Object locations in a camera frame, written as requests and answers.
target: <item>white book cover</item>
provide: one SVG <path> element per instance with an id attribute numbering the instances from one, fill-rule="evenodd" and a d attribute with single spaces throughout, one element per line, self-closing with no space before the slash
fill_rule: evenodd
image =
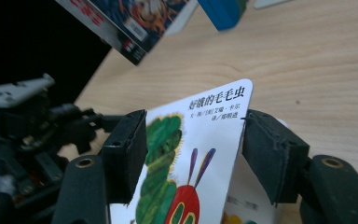
<path id="1" fill-rule="evenodd" d="M 252 89 L 241 79 L 147 111 L 145 165 L 132 201 L 110 205 L 111 222 L 230 223 L 235 196 L 227 194 Z"/>

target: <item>black background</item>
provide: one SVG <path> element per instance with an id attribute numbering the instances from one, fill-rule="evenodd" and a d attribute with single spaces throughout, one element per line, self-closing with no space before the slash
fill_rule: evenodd
<path id="1" fill-rule="evenodd" d="M 51 105 L 72 103 L 110 49 L 54 0 L 0 1 L 0 84 L 48 73 Z"/>

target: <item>board book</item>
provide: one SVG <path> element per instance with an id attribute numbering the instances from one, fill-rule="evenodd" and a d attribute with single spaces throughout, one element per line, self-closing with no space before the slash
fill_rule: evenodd
<path id="1" fill-rule="evenodd" d="M 240 151 L 252 89 L 242 79 L 148 110 L 145 165 L 132 201 L 110 205 L 111 222 L 273 223 Z"/>

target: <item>caterpillar illustration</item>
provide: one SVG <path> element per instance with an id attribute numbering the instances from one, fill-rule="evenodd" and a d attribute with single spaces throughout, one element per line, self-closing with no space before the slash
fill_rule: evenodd
<path id="1" fill-rule="evenodd" d="M 189 181 L 198 151 L 196 148 L 193 150 L 187 184 L 177 188 L 176 182 L 169 179 L 169 175 L 182 140 L 181 124 L 181 117 L 173 115 L 155 119 L 146 128 L 147 174 L 136 207 L 135 219 L 138 224 L 198 223 L 200 201 L 196 187 L 215 149 L 211 149 L 205 156 L 194 187 L 189 185 Z"/>

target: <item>red caterpillar head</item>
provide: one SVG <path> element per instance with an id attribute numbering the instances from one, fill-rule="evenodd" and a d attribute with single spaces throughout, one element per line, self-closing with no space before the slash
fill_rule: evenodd
<path id="1" fill-rule="evenodd" d="M 210 163 L 215 149 L 209 150 L 205 156 L 199 174 L 197 176 L 195 186 L 190 186 L 188 183 L 193 174 L 194 164 L 197 159 L 197 149 L 194 148 L 191 155 L 190 170 L 188 175 L 187 184 L 179 187 L 176 191 L 175 197 L 171 203 L 170 210 L 165 219 L 165 224 L 197 224 L 200 217 L 200 200 L 199 195 L 196 192 L 196 187 L 199 184 L 202 175 L 204 174 L 208 164 Z"/>

